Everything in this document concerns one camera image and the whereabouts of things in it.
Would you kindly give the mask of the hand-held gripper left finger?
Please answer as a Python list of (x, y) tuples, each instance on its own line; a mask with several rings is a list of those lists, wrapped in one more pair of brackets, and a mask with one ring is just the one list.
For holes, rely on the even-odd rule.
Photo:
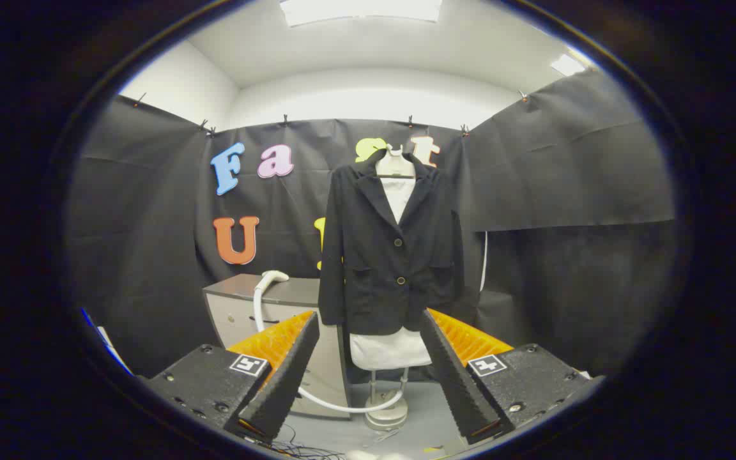
[(202, 344), (144, 383), (201, 424), (270, 443), (318, 339), (318, 315), (301, 312), (230, 348)]

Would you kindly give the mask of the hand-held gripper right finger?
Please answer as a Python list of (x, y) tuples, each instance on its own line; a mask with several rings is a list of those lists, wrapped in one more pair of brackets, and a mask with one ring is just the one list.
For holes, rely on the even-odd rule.
[(514, 347), (437, 310), (423, 313), (420, 334), (459, 434), (470, 445), (537, 424), (604, 381), (539, 344)]

